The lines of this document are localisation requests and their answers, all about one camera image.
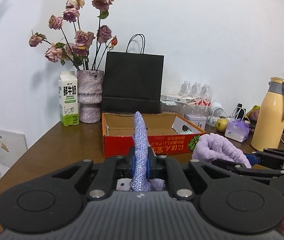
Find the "right clear water bottle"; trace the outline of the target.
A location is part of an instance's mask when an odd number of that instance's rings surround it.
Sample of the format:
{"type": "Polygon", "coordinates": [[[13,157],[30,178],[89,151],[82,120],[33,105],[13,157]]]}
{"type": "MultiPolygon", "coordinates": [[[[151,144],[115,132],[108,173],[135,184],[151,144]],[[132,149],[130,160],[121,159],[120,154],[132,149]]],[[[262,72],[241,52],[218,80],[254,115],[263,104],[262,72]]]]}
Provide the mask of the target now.
{"type": "Polygon", "coordinates": [[[205,112],[208,112],[212,102],[212,93],[210,85],[205,83],[201,90],[202,100],[201,106],[204,108],[205,112]]]}

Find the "yellow thermos jug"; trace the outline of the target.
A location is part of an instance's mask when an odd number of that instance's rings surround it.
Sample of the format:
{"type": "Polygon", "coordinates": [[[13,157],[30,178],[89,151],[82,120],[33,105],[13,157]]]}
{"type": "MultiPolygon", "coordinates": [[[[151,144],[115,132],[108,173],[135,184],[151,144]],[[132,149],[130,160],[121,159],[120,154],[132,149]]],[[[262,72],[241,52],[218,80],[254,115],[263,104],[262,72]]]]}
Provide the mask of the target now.
{"type": "Polygon", "coordinates": [[[271,77],[251,140],[257,151],[278,148],[284,130],[284,79],[271,77]]]}

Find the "purple tissue pack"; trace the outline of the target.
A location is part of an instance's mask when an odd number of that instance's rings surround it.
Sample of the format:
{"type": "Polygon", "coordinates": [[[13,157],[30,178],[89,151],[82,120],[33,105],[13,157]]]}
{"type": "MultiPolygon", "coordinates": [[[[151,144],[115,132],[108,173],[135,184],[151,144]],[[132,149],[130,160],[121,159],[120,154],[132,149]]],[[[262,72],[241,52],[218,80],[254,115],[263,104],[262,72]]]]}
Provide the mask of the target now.
{"type": "Polygon", "coordinates": [[[249,135],[249,124],[236,119],[228,123],[224,136],[237,142],[244,142],[249,135]]]}

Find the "dried pink rose bouquet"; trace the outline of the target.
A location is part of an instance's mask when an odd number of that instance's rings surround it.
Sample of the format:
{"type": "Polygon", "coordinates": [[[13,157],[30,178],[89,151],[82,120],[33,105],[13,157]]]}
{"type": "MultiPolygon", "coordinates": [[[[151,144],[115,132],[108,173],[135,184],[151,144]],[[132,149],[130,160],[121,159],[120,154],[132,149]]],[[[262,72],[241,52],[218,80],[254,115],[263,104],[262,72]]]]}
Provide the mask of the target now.
{"type": "Polygon", "coordinates": [[[48,27],[59,30],[63,37],[59,42],[50,42],[46,35],[32,32],[28,44],[34,48],[42,43],[49,44],[44,53],[45,58],[53,63],[64,65],[70,61],[77,70],[98,71],[107,51],[117,45],[117,37],[101,21],[109,16],[110,6],[115,0],[92,0],[92,6],[98,10],[98,29],[96,32],[84,31],[80,24],[80,10],[85,6],[85,0],[67,0],[62,16],[51,15],[48,27]]]}

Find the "white booklet against wall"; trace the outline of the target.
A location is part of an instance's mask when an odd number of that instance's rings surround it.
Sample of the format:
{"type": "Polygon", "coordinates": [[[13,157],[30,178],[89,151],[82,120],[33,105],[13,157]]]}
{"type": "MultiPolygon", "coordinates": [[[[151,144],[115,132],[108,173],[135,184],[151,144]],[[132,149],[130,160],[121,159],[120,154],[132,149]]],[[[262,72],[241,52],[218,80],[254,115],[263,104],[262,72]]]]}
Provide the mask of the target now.
{"type": "Polygon", "coordinates": [[[25,135],[0,129],[0,164],[12,167],[28,150],[25,135]]]}

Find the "yellow green apple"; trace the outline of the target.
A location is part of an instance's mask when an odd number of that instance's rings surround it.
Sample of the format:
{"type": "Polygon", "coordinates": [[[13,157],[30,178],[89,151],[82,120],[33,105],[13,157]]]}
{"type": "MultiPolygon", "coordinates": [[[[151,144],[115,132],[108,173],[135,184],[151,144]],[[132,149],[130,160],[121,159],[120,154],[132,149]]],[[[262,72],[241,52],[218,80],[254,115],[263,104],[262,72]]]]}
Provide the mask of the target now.
{"type": "Polygon", "coordinates": [[[218,132],[223,133],[226,131],[228,123],[229,120],[227,118],[219,118],[215,122],[215,128],[218,132]]]}

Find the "pink textured ceramic vase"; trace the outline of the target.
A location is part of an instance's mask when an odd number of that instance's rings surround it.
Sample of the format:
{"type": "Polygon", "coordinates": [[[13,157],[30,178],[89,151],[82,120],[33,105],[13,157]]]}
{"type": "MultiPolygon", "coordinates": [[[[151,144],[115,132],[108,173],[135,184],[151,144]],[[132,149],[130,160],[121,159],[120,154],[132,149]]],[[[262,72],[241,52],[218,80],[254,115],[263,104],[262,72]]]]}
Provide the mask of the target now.
{"type": "Polygon", "coordinates": [[[86,124],[99,122],[101,118],[103,70],[78,70],[79,120],[86,124]]]}

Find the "black paper shopping bag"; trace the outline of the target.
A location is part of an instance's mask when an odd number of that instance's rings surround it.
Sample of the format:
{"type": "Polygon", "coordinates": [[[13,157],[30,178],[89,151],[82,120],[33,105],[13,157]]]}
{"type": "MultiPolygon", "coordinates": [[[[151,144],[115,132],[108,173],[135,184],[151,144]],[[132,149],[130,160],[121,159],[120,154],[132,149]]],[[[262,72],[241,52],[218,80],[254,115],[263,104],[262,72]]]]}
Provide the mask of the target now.
{"type": "Polygon", "coordinates": [[[105,60],[101,111],[103,113],[160,113],[164,56],[144,53],[108,52],[105,60]]]}

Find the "flat white orange box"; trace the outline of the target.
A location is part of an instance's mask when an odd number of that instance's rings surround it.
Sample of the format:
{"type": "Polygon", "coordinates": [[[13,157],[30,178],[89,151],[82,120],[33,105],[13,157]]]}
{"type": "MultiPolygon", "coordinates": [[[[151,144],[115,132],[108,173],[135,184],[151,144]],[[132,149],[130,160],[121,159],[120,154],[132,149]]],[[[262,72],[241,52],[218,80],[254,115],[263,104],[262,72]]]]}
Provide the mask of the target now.
{"type": "Polygon", "coordinates": [[[195,98],[192,97],[192,96],[164,95],[164,94],[162,94],[161,97],[160,97],[160,100],[186,104],[186,103],[194,102],[195,98]]]}

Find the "small white desk fan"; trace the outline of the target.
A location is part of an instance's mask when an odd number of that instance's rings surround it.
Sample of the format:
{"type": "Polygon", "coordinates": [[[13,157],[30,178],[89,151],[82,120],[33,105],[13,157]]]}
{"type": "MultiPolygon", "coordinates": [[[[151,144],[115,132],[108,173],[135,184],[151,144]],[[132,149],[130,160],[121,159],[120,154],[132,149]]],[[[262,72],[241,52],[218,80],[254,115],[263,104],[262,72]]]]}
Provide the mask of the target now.
{"type": "Polygon", "coordinates": [[[218,102],[212,102],[209,110],[209,116],[207,118],[207,125],[215,126],[215,122],[218,121],[222,113],[222,105],[218,102]]]}

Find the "middle clear water bottle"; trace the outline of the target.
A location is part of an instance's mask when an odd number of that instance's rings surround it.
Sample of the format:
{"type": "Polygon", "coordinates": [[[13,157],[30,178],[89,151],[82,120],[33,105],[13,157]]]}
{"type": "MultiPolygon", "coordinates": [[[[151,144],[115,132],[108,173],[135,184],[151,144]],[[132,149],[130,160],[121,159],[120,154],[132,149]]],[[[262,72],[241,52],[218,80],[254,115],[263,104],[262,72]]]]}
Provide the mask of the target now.
{"type": "Polygon", "coordinates": [[[192,86],[190,96],[194,98],[195,102],[200,102],[202,100],[201,84],[199,82],[195,82],[192,86]]]}

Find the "clear plastic food container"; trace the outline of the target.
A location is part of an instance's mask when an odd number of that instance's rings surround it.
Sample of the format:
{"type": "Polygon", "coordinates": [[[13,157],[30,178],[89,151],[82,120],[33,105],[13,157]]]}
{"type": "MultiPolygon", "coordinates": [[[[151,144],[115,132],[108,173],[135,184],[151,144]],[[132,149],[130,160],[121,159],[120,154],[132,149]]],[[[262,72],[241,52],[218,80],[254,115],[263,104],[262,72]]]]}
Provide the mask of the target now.
{"type": "Polygon", "coordinates": [[[174,101],[162,101],[160,103],[160,109],[162,113],[176,113],[181,116],[185,114],[185,104],[174,101]]]}

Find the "left clear water bottle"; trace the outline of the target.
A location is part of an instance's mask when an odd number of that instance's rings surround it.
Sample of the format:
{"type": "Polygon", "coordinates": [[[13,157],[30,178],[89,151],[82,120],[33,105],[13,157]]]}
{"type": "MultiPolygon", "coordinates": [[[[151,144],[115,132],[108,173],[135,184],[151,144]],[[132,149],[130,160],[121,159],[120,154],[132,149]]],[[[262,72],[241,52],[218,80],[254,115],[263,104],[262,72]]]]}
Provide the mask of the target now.
{"type": "Polygon", "coordinates": [[[190,81],[184,81],[184,83],[182,84],[178,95],[180,96],[189,96],[191,92],[190,89],[190,81]]]}

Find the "lilac fluffy towel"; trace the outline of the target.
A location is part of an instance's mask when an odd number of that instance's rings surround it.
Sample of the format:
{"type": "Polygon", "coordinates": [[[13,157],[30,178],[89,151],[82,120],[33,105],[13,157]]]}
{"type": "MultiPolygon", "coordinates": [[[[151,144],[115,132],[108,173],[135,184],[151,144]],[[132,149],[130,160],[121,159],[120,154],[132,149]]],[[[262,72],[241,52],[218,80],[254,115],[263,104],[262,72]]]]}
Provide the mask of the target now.
{"type": "Polygon", "coordinates": [[[244,164],[246,168],[252,167],[242,150],[236,148],[227,138],[215,133],[204,134],[199,137],[192,159],[198,159],[206,163],[222,159],[244,164]]]}

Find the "white green milk carton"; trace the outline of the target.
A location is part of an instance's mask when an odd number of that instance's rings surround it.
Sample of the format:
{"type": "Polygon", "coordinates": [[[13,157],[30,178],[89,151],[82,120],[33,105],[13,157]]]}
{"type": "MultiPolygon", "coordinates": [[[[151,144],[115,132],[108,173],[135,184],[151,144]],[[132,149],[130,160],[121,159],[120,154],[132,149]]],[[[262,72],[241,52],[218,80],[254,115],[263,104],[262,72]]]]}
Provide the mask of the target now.
{"type": "Polygon", "coordinates": [[[64,126],[79,124],[77,77],[74,71],[59,74],[58,95],[60,122],[64,126]]]}

